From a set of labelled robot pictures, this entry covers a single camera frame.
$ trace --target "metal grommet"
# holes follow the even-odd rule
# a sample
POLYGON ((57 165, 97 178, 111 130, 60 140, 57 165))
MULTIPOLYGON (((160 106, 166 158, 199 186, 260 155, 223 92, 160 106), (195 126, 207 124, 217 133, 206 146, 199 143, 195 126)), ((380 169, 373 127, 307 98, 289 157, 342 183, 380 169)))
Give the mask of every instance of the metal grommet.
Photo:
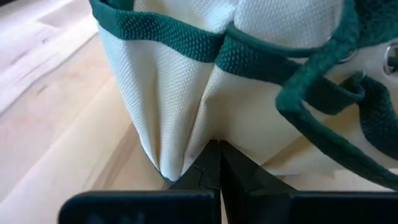
POLYGON ((355 57, 355 55, 356 55, 357 53, 358 53, 358 52, 357 52, 356 50, 350 52, 346 58, 340 60, 338 63, 339 63, 339 64, 342 64, 342 63, 348 62, 348 61, 351 60, 353 57, 355 57))
POLYGON ((392 43, 386 50, 384 72, 387 75, 398 76, 398 43, 392 43))

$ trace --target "canvas bag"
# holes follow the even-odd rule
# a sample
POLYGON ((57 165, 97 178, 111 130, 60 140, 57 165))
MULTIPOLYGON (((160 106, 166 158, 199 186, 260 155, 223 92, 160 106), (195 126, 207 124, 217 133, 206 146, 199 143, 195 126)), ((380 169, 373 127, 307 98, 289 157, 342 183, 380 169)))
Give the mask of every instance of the canvas bag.
POLYGON ((210 139, 277 175, 345 167, 391 189, 398 1, 90 0, 150 161, 177 180, 210 139))

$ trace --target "green binding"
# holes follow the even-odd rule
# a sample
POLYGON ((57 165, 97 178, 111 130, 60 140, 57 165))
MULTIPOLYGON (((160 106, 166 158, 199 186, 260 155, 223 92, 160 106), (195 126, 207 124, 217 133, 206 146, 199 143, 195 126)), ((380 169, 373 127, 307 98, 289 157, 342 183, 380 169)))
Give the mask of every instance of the green binding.
POLYGON ((397 0, 355 0, 360 36, 358 48, 384 43, 398 37, 397 0))
MULTIPOLYGON (((390 189, 398 190, 398 176, 365 155, 345 138, 319 123, 303 106, 306 92, 339 60, 358 48, 363 32, 354 1, 346 0, 341 23, 326 46, 299 68, 279 93, 278 111, 319 150, 354 173, 390 189)), ((379 43, 372 39, 369 43, 379 43)))
MULTIPOLYGON (((216 58, 216 65, 223 71, 283 86, 302 66, 281 55, 268 52, 266 47, 259 50, 251 47, 247 41, 238 42, 235 39, 237 33, 231 34, 227 31, 224 44, 216 58)), ((322 77, 310 87, 304 100, 322 113, 336 115, 364 97, 362 88, 348 88, 357 86, 362 75, 359 77, 351 77, 340 85, 322 77)))
POLYGON ((228 25, 227 33, 231 36, 231 38, 233 38, 237 42, 245 43, 245 45, 247 45, 252 49, 256 49, 263 52, 269 52, 274 55, 280 55, 283 57, 307 58, 311 54, 321 49, 321 47, 315 47, 310 49, 300 49, 300 48, 292 49, 290 47, 283 47, 267 43, 259 39, 256 39, 255 37, 245 34, 244 32, 237 29, 233 23, 230 23, 228 25))
POLYGON ((105 0, 105 2, 115 9, 132 11, 134 8, 133 0, 105 0))
POLYGON ((90 0, 102 28, 122 40, 153 40, 199 62, 214 62, 224 34, 207 32, 168 16, 115 9, 90 0))
POLYGON ((398 160, 398 118, 388 89, 365 78, 361 82, 366 95, 358 101, 359 117, 366 139, 378 150, 398 160))

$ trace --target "wooden surface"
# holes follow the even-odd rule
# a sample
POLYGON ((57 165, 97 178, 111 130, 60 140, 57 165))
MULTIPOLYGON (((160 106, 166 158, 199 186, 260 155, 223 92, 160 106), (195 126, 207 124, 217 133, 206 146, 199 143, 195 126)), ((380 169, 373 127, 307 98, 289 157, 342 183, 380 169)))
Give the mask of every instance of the wooden surface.
POLYGON ((164 184, 141 149, 98 36, 0 116, 0 138, 0 223, 53 223, 67 198, 89 189, 164 184))
POLYGON ((36 1, 50 9, 44 14, 25 5, 14 9, 22 2, 29 1, 0 8, 0 39, 7 40, 0 42, 0 114, 98 31, 88 1, 36 1))
MULTIPOLYGON (((164 187, 86 0, 18 0, 0 8, 0 26, 9 40, 0 42, 0 223, 56 223, 62 203, 90 189, 164 187)), ((383 190, 347 171, 284 180, 303 190, 383 190)))

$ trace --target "black object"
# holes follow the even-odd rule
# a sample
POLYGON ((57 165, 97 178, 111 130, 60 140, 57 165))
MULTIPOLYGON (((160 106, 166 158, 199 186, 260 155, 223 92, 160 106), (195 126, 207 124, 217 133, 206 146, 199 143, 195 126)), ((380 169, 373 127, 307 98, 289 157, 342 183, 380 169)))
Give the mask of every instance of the black object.
POLYGON ((13 2, 13 1, 16 1, 16 0, 0 0, 0 6, 3 6, 5 4, 8 4, 8 3, 13 2))
POLYGON ((60 224, 397 223, 398 194, 300 192, 225 141, 210 141, 168 190, 87 192, 61 208, 60 224))

